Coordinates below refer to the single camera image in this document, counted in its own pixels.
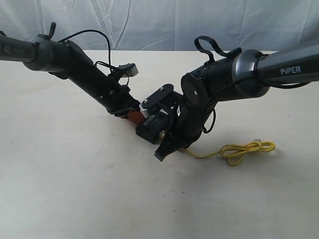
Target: robotic arm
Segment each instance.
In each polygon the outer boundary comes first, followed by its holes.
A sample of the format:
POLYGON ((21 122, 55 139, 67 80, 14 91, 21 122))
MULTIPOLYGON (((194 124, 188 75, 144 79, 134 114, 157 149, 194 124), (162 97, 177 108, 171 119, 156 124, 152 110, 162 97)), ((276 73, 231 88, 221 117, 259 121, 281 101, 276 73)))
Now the robotic arm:
POLYGON ((183 94, 166 84, 140 103, 130 95, 127 84, 118 83, 121 77, 138 73, 135 64, 114 67, 111 63, 100 63, 111 69, 106 76, 96 67, 97 63, 68 40, 70 37, 52 41, 54 30, 53 23, 49 35, 38 35, 32 42, 8 38, 0 32, 0 60, 23 62, 30 70, 70 79, 110 114, 134 122, 138 136, 154 144, 160 141, 155 152, 160 161, 212 130, 218 102, 258 98, 270 87, 293 89, 319 81, 319 39, 265 55, 240 48, 225 53, 213 39, 200 36, 195 39, 195 46, 209 60, 182 77, 183 94), (215 61, 211 51, 202 48, 200 40, 209 42, 224 58, 215 61), (212 113, 213 124, 206 129, 204 124, 212 113))

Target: yellow cable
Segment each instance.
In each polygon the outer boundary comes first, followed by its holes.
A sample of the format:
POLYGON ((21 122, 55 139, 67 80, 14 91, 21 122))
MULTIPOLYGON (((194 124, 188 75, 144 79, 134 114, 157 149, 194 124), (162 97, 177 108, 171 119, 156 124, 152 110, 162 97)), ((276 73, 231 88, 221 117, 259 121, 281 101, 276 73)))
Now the yellow cable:
POLYGON ((226 158, 226 163, 229 166, 236 166, 243 161, 245 154, 251 152, 270 152, 276 148, 275 143, 271 141, 253 141, 246 145, 237 145, 237 144, 227 144, 223 146, 219 151, 207 154, 207 155, 198 155, 193 153, 192 151, 185 149, 187 153, 196 157, 196 158, 209 158, 214 155, 221 154, 224 158, 226 158))

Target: white fabric background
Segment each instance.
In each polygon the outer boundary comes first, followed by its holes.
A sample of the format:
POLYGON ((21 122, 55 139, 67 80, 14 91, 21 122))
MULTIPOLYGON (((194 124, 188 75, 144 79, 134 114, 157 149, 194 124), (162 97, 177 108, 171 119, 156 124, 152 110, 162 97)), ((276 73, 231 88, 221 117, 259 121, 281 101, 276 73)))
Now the white fabric background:
MULTIPOLYGON (((222 49, 280 50, 319 36, 319 0, 0 0, 0 29, 31 39, 54 39, 93 28, 117 50, 194 50, 197 36, 215 38, 222 49)), ((84 49, 106 49, 94 33, 77 37, 84 49)))

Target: white table surface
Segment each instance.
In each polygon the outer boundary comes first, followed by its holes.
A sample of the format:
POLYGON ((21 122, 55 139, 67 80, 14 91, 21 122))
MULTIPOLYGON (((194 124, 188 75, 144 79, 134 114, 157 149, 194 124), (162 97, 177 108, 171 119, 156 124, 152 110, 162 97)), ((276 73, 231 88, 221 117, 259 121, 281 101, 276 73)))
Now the white table surface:
MULTIPOLYGON (((105 51, 89 51, 106 61, 105 51)), ((136 63, 138 100, 207 60, 198 52, 112 52, 136 63)), ((273 140, 237 167, 181 152, 159 162, 68 80, 0 62, 1 239, 315 239, 319 237, 319 83, 219 103, 191 149, 273 140)))

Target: coiled yellow wire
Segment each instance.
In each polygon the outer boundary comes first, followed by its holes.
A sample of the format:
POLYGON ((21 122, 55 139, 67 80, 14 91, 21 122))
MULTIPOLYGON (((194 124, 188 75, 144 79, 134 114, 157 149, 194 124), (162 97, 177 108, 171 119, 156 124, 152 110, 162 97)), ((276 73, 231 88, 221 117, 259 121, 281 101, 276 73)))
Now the coiled yellow wire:
POLYGON ((214 155, 222 155, 226 159, 226 163, 229 166, 237 166, 240 164, 244 156, 247 153, 252 153, 252 152, 271 152, 276 148, 275 143, 271 141, 253 141, 249 144, 246 145, 237 145, 237 144, 227 144, 223 146, 219 151, 207 154, 207 155, 198 155, 196 153, 193 153, 189 149, 184 149, 187 153, 190 155, 196 157, 196 158, 209 158, 214 155))

